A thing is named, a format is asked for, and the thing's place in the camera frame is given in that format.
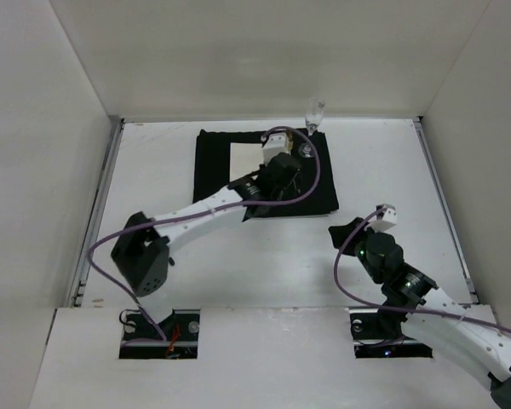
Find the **square white plate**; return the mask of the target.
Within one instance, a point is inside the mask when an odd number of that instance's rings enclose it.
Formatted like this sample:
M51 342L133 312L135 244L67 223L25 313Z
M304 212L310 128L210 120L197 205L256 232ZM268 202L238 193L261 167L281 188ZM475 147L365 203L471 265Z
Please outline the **square white plate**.
M232 143L230 145L229 180L235 181L259 170L262 163L261 144Z

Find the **black cloth placemat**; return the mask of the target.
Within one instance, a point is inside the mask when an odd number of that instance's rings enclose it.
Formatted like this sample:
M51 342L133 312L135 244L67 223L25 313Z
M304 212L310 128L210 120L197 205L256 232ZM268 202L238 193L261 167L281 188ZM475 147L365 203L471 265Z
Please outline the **black cloth placemat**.
M196 141L192 201L197 202L217 192L230 182L229 160L232 143L261 144L261 131L209 132L201 130ZM304 194L313 185L316 176L315 158L302 158L298 153L304 140L294 135L292 157L301 165L299 188ZM325 133L316 132L311 137L319 155L320 178L318 186L309 197L296 204L271 208L265 218L293 216L324 216L339 210L339 200L333 178L330 152Z

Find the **clear wine glass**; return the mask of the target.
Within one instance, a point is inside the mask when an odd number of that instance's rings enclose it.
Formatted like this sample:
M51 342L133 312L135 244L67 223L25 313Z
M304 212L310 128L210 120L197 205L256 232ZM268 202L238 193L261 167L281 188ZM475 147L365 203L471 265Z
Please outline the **clear wine glass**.
M307 110L305 113L305 127L307 129L307 136L311 138L313 134L318 130L322 123L325 110L325 101L318 97L311 97L307 103ZM303 142L298 153L302 158L312 158L314 156L313 149L306 143Z

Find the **gold fork green handle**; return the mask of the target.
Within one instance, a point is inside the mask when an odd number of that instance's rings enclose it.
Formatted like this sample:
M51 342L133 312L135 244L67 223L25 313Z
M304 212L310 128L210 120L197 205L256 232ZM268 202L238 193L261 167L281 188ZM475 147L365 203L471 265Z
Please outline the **gold fork green handle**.
M286 131L286 136L287 136L287 139L288 139L288 153L289 153L290 156L292 156L293 155L293 147L294 147L294 144L295 144L295 138L294 138L293 134L289 130ZM298 184L299 184L299 176L300 176L300 174L297 173L296 176L294 177L292 183L291 183L292 189L295 192L295 195L300 195L301 194L301 189L298 186Z

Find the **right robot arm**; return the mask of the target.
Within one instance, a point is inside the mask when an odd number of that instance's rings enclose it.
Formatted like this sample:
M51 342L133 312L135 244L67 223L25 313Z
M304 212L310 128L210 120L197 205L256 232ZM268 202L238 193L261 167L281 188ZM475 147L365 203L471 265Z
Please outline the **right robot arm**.
M500 408L511 408L511 330L474 318L438 284L405 261L387 230L392 222L370 215L328 229L340 256L352 256L381 287L377 313L396 337L430 347L475 378Z

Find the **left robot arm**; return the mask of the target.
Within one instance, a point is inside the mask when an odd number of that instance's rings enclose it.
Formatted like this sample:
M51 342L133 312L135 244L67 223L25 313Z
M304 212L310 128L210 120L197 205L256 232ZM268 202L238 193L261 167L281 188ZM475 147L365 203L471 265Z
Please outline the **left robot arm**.
M167 314L157 305L173 253L220 228L230 228L266 215L284 198L299 174L299 161L287 153L274 156L255 176L243 176L205 199L177 212L148 218L132 215L112 248L111 258L154 323Z

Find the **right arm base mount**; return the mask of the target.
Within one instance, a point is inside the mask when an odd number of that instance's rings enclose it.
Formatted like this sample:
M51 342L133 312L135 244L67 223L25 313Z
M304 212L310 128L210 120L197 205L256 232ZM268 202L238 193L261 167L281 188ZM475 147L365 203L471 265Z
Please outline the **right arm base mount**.
M433 350L404 335L399 322L375 308L349 310L350 332L357 359L433 358Z

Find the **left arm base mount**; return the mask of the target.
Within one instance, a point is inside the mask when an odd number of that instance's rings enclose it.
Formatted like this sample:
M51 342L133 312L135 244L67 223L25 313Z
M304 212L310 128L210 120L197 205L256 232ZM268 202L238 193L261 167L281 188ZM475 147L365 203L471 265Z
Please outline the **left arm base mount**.
M140 311L123 310L120 360L194 360L198 357L200 311L172 309L158 324L159 331Z

